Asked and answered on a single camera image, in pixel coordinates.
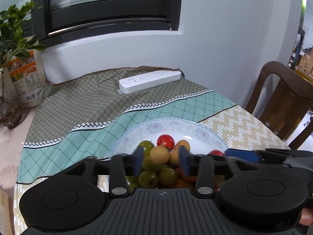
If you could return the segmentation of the person's right hand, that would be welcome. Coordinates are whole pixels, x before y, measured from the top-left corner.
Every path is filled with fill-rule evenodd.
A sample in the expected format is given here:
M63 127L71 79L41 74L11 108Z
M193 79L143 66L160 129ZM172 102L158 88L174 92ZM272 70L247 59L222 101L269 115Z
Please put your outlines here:
M313 225L313 209L304 208L302 210L300 224L304 226Z

